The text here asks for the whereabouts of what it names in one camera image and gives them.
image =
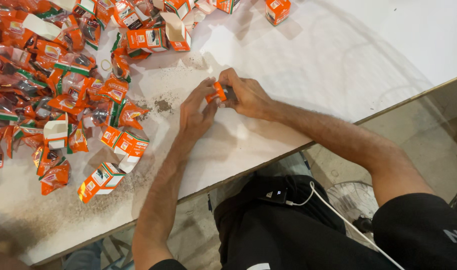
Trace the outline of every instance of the forearm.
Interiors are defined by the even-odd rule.
[[[133,238],[135,259],[137,259],[137,251],[143,256],[151,254],[158,258],[163,255],[171,258],[170,254],[154,254],[153,252],[158,251],[160,246],[166,245],[166,240],[172,230],[178,189],[194,144],[194,142],[177,136],[159,169],[140,211],[135,229]]]
[[[282,102],[275,102],[267,120],[280,122],[304,133],[328,150],[368,171],[377,169],[377,160],[390,162],[393,155],[404,155],[392,141],[364,128]]]

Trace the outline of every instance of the pile of packets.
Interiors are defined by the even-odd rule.
[[[197,23],[217,8],[232,14],[239,1],[0,0],[0,141],[6,141],[6,156],[12,158],[21,143],[31,147],[47,195],[70,180],[61,150],[88,152],[86,134],[101,128],[101,141],[124,158],[102,163],[78,194],[87,203],[110,193],[149,143],[136,132],[142,129],[137,117],[148,110],[126,97],[127,59],[145,59],[170,45],[189,51]],[[108,25],[119,33],[111,50],[112,73],[104,82],[93,56],[81,52],[86,45],[98,50]]]

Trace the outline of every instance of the tiled floor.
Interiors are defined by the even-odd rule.
[[[457,192],[457,83],[432,92],[364,124],[400,145],[410,156],[421,175],[444,200]],[[368,172],[320,145],[304,150],[312,173],[325,188],[345,181],[371,183]],[[131,243],[133,229],[119,232],[114,238]],[[119,252],[105,239],[107,253],[113,260]],[[220,269],[220,241],[207,197],[201,195],[177,207],[175,225],[168,246],[188,270]],[[126,255],[128,250],[121,249]],[[108,265],[102,255],[102,267]]]

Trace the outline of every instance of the man's left hand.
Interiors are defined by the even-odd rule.
[[[215,88],[213,88],[215,81],[213,77],[203,80],[180,106],[180,131],[178,135],[193,144],[213,124],[213,117],[217,112],[220,99],[215,98],[202,112],[199,112],[199,108],[206,95],[215,93]]]

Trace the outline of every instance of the white cable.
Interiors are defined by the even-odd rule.
[[[317,195],[318,198],[321,199],[321,201],[328,206],[328,208],[330,208],[330,210],[332,210],[335,214],[337,214],[337,216],[339,216],[341,219],[343,219],[343,221],[345,221],[346,224],[348,224],[350,227],[352,227],[352,229],[354,229],[356,232],[358,232],[358,234],[360,236],[362,236],[367,242],[369,242],[372,246],[374,246],[378,251],[380,251],[380,253],[382,255],[384,255],[389,261],[391,261],[396,267],[398,267],[400,270],[405,270],[402,266],[400,266],[396,261],[394,261],[390,256],[388,256],[388,254],[386,254],[381,248],[379,248],[374,242],[370,241],[369,238],[367,238],[367,236],[365,236],[363,233],[361,233],[359,230],[357,230],[357,228],[355,228],[354,225],[352,225],[350,222],[348,222],[344,217],[342,217],[342,215],[340,215],[337,210],[335,210],[332,206],[330,206],[330,204],[328,204],[324,199],[322,199],[322,197],[318,194],[317,191],[315,191],[315,184],[313,183],[313,181],[310,181],[310,187],[312,188],[312,193],[310,194],[310,197],[312,197],[312,194],[315,192],[315,194]],[[291,201],[287,201],[286,204],[288,205],[297,205],[297,206],[300,206],[300,205],[304,205],[306,204],[309,200],[310,200],[310,197],[304,201],[302,204],[295,204]]]

